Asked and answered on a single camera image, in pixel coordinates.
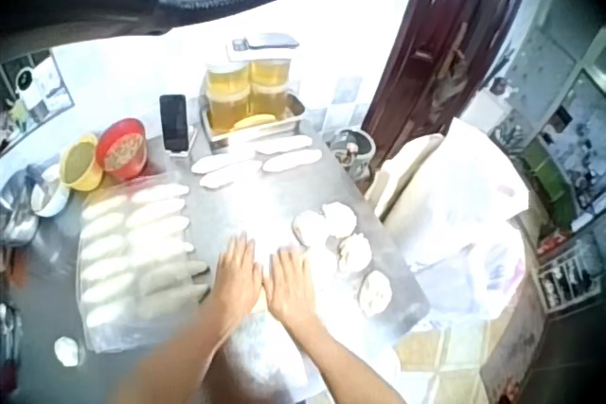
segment white plastic bag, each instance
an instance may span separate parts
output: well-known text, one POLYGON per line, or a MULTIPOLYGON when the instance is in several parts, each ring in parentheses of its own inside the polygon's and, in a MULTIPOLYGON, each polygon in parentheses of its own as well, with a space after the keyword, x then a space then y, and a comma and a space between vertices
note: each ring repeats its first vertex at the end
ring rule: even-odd
POLYGON ((506 222, 485 226, 458 254, 415 273, 431 305, 416 330, 496 319, 525 272, 522 234, 506 222))
POLYGON ((421 165, 384 221, 413 271, 457 254, 487 223, 528 208, 528 192, 507 156, 458 119, 421 165))

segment baking tray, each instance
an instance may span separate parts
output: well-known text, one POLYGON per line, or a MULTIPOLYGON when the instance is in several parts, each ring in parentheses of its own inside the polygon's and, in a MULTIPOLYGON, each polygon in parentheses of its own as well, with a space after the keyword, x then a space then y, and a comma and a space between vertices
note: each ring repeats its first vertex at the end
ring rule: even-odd
POLYGON ((214 132, 210 127, 210 110, 208 108, 208 99, 202 95, 203 107, 200 110, 200 117, 205 126, 205 134, 213 147, 226 147, 230 144, 246 142, 277 132, 292 132, 298 128, 299 122, 305 116, 305 106, 293 94, 288 94, 287 109, 292 113, 290 116, 282 118, 276 122, 256 125, 254 127, 243 128, 234 132, 214 132))

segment stainless steel counter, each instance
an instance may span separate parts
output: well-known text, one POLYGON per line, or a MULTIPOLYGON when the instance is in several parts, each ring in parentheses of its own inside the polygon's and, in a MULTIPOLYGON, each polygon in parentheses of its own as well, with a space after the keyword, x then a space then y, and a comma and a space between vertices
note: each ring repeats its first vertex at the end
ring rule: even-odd
MULTIPOLYGON (((318 295, 318 310, 339 341, 372 363, 385 346, 396 342, 424 316, 427 303, 362 194, 311 127, 303 122, 300 129, 323 151, 322 159, 310 166, 273 175, 260 173, 250 181, 209 191, 199 187, 200 176, 189 170, 195 161, 212 153, 205 135, 199 133, 188 158, 170 158, 162 138, 152 139, 146 173, 176 171, 180 181, 190 185, 187 215, 192 240, 196 254, 211 267, 229 237, 242 230, 256 239, 257 260, 266 262, 279 246, 295 243, 291 222, 297 214, 319 210, 327 202, 349 205, 358 217, 358 232, 366 235, 373 250, 366 272, 377 269, 389 277, 393 300, 384 313, 368 321, 356 303, 365 275, 358 273, 338 276, 318 295)), ((62 367, 55 357, 53 344, 61 336, 83 346, 75 297, 82 198, 73 195, 58 217, 43 220, 38 235, 23 251, 29 263, 27 284, 11 290, 24 328, 15 402, 105 402, 120 376, 149 351, 86 351, 75 368, 62 367)), ((244 396, 246 402, 296 402, 324 388, 317 370, 299 355, 284 328, 260 313, 247 317, 213 360, 203 395, 211 402, 236 402, 244 396)))

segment tile wall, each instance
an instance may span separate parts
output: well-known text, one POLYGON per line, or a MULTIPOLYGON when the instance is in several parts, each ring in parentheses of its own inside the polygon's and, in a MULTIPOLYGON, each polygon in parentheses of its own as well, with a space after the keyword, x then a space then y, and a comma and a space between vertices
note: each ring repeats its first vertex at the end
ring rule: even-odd
MULTIPOLYGON (((284 31, 301 43, 291 79, 324 137, 359 126, 383 72, 408 0, 278 0, 162 37, 128 37, 53 49, 75 108, 2 158, 4 169, 40 161, 84 132, 136 116, 160 133, 158 98, 195 98, 205 58, 246 33, 284 31)), ((0 175, 3 183, 5 172, 0 175)))

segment metal container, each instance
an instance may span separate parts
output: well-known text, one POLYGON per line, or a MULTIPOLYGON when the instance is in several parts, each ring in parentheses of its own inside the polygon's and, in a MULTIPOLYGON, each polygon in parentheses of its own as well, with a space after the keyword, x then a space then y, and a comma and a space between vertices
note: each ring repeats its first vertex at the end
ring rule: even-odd
POLYGON ((276 122, 265 123, 233 132, 214 132, 210 127, 208 100, 205 96, 202 96, 201 101, 202 108, 200 111, 200 117, 202 118, 202 123, 205 126, 208 142, 210 142, 213 149, 238 144, 240 142, 246 142, 277 132, 294 131, 296 130, 299 121, 304 117, 306 111, 305 106, 303 106, 303 103, 299 100, 299 98, 293 94, 288 94, 286 107, 287 110, 290 111, 290 115, 285 116, 285 118, 282 118, 276 122))
POLYGON ((29 200, 33 181, 24 169, 12 174, 0 191, 0 244, 27 245, 38 230, 38 217, 29 200))

